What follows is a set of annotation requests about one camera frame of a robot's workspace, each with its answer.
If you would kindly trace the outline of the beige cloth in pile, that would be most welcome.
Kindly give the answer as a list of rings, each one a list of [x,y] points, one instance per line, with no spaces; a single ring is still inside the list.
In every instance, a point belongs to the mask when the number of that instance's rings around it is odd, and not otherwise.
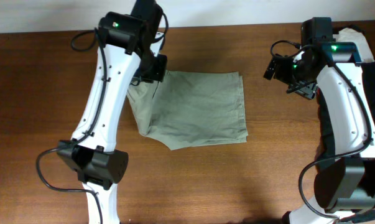
[[[343,28],[342,30],[336,31],[333,37],[337,42],[353,42],[358,48],[359,56],[361,61],[364,63],[375,62],[373,53],[371,52],[370,46],[365,38],[364,34],[360,31],[356,31],[352,28]]]

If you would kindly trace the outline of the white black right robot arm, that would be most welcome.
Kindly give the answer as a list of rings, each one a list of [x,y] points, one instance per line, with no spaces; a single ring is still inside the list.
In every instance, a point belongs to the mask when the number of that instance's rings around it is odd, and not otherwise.
[[[292,55],[272,54],[264,73],[288,93],[317,99],[322,121],[314,195],[282,223],[359,223],[375,219],[375,62],[339,41],[329,17],[302,23]]]

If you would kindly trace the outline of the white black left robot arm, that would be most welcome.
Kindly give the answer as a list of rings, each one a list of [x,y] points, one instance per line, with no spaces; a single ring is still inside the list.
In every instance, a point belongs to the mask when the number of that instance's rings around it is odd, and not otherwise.
[[[75,171],[88,201],[89,223],[119,223],[118,183],[129,156],[116,149],[118,121],[130,86],[162,81],[167,57],[165,18],[155,0],[136,1],[130,14],[108,12],[94,31],[98,43],[95,77],[83,116],[57,155]]]

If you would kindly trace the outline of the khaki green shorts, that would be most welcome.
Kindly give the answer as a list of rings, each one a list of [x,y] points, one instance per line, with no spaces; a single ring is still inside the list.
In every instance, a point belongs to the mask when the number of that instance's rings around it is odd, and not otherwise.
[[[130,86],[141,136],[170,150],[247,141],[243,78],[238,72],[167,71],[162,82]]]

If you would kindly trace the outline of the black clothing pile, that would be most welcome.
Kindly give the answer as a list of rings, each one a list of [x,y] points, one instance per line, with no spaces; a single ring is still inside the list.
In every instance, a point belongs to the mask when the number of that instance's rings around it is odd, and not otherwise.
[[[365,32],[355,25],[337,27],[333,29],[333,34],[343,28],[352,28],[356,31]],[[363,65],[363,82],[367,102],[371,110],[373,121],[375,123],[375,62],[364,63]],[[335,140],[331,128],[331,121],[328,114],[325,99],[320,90],[317,91],[318,118],[320,120],[320,145],[317,148],[316,160],[330,157],[335,153]]]

